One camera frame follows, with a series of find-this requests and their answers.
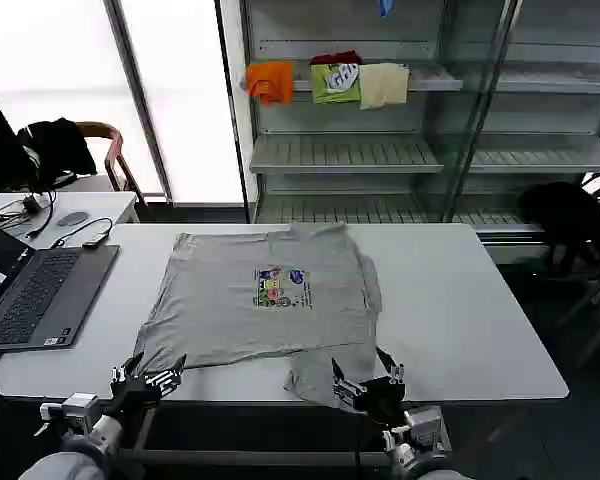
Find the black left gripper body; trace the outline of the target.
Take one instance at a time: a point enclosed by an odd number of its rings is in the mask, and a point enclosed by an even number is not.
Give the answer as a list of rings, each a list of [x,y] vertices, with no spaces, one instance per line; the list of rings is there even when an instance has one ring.
[[[103,414],[116,419],[154,407],[161,399],[160,388],[148,384],[141,377],[127,377],[124,381],[113,380],[110,389],[112,399],[103,408]]]

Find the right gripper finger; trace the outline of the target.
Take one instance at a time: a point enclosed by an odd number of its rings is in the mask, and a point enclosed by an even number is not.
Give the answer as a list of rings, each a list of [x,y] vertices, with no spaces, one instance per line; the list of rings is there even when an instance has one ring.
[[[347,380],[335,358],[331,358],[331,365],[334,396],[341,404],[355,408],[356,402],[366,394],[366,388]]]
[[[382,350],[381,348],[376,348],[376,354],[385,368],[386,372],[389,374],[389,383],[390,384],[403,384],[404,383],[404,365],[397,364],[393,357]]]

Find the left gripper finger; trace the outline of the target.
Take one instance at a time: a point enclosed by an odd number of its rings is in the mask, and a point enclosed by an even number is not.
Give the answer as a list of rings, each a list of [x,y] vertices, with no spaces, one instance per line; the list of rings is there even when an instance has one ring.
[[[124,383],[128,378],[131,378],[134,374],[136,367],[141,362],[143,356],[144,353],[140,352],[128,358],[121,366],[114,367],[112,369],[112,383]]]
[[[186,358],[187,355],[182,355],[171,367],[157,373],[146,373],[144,375],[145,384],[156,387],[161,396],[171,394],[181,384]]]

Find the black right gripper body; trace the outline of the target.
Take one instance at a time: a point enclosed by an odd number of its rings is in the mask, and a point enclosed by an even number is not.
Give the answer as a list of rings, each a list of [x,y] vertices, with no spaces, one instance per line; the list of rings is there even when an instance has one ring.
[[[360,383],[365,391],[358,396],[358,409],[382,425],[402,425],[405,384],[391,378],[375,378]]]

